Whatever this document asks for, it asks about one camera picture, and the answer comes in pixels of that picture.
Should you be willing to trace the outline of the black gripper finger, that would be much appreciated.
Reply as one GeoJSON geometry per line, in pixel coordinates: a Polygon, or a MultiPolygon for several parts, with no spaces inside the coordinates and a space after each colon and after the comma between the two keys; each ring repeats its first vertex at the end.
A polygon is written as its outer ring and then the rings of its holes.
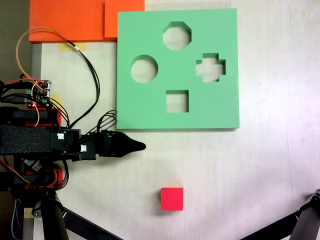
{"type": "Polygon", "coordinates": [[[123,132],[117,133],[117,141],[119,142],[119,144],[128,147],[146,147],[145,143],[134,140],[123,132]]]}
{"type": "Polygon", "coordinates": [[[125,147],[125,148],[119,148],[117,150],[117,157],[122,158],[130,153],[143,151],[146,149],[146,146],[137,146],[137,147],[125,147]]]}

